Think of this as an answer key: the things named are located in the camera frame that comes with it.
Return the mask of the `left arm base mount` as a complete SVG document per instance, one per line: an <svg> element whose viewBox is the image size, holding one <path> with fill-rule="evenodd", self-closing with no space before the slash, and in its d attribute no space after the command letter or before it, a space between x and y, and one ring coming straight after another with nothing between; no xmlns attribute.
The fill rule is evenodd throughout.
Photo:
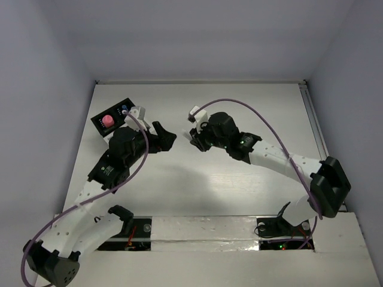
<svg viewBox="0 0 383 287"><path fill-rule="evenodd" d="M122 206L108 210L123 220L121 231L98 247L98 251L150 251L152 217L134 217Z"/></svg>

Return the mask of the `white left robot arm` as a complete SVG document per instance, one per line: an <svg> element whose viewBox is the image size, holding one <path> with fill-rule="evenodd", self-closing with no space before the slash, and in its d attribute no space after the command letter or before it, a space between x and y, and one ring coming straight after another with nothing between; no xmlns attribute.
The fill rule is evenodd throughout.
<svg viewBox="0 0 383 287"><path fill-rule="evenodd" d="M139 172L149 154L169 151L177 136L155 121L151 127L133 121L115 129L108 148L87 175L73 205L46 224L23 247L22 281L29 267L50 286L67 286L77 275L81 260L109 238L128 236L134 215L111 199Z"/></svg>

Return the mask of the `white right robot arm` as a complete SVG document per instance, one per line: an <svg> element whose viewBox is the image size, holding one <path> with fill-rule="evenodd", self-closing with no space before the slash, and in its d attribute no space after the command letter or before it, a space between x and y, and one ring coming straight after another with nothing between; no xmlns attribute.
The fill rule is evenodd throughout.
<svg viewBox="0 0 383 287"><path fill-rule="evenodd" d="M286 203L274 218L259 222L259 234L278 237L290 234L302 222L316 216L334 218L351 190L351 184L339 160L325 160L290 154L260 136L239 131L233 118L225 112L212 115L197 108L189 112L195 123L190 143L206 152L221 148L234 160L260 166L286 176L303 185L306 195Z"/></svg>

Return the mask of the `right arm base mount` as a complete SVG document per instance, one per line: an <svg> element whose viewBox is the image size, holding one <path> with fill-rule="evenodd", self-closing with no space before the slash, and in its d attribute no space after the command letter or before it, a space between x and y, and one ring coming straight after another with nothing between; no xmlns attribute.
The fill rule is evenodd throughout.
<svg viewBox="0 0 383 287"><path fill-rule="evenodd" d="M285 204L275 217L257 218L254 234L259 238L261 251L301 249L313 251L315 249L308 220L304 221L305 224L308 224L308 229L305 230L301 224L294 227L282 217L289 204L290 202Z"/></svg>

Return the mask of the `orange-tipped clear marker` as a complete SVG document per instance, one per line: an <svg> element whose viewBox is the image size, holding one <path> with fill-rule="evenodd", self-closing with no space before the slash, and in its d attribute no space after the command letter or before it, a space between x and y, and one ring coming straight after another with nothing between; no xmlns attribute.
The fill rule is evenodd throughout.
<svg viewBox="0 0 383 287"><path fill-rule="evenodd" d="M191 141L191 140L193 139L192 136L191 136L191 134L190 134L188 131L186 131L186 130L183 130L182 134L183 134L183 136L184 136L188 141Z"/></svg>

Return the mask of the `pink-capped marker tube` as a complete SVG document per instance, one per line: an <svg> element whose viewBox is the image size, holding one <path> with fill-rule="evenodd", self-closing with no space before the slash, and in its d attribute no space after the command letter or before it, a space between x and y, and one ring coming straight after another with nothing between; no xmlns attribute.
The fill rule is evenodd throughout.
<svg viewBox="0 0 383 287"><path fill-rule="evenodd" d="M114 125L114 119L111 115L104 115L102 117L102 124L103 126L108 129Z"/></svg>

